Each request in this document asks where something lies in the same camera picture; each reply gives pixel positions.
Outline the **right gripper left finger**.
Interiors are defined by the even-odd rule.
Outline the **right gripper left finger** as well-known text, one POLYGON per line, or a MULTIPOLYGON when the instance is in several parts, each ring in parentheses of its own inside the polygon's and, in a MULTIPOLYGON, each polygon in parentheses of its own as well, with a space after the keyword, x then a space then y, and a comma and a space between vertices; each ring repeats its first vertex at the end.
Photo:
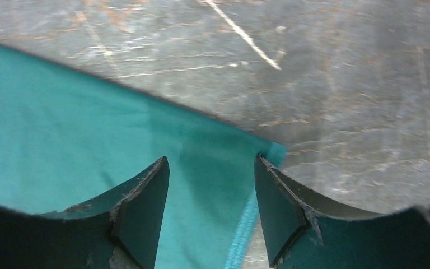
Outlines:
POLYGON ((169 178, 161 157, 61 212, 0 206, 0 268, 154 268, 169 178))

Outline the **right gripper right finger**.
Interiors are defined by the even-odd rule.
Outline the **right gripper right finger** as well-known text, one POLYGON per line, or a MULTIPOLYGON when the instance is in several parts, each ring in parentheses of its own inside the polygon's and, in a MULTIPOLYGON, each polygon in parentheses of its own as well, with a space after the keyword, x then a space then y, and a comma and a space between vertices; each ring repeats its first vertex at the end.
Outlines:
POLYGON ((430 268, 430 205, 390 214, 326 197, 255 158, 271 268, 430 268))

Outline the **teal cloth napkin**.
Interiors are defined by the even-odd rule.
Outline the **teal cloth napkin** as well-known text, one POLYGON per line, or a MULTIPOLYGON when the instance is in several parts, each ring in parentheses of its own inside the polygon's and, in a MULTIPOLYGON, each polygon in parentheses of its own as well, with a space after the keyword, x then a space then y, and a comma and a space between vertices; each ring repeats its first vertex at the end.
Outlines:
POLYGON ((286 148, 0 45, 0 205, 60 211, 170 167, 156 268, 240 268, 258 215, 254 160, 286 148))

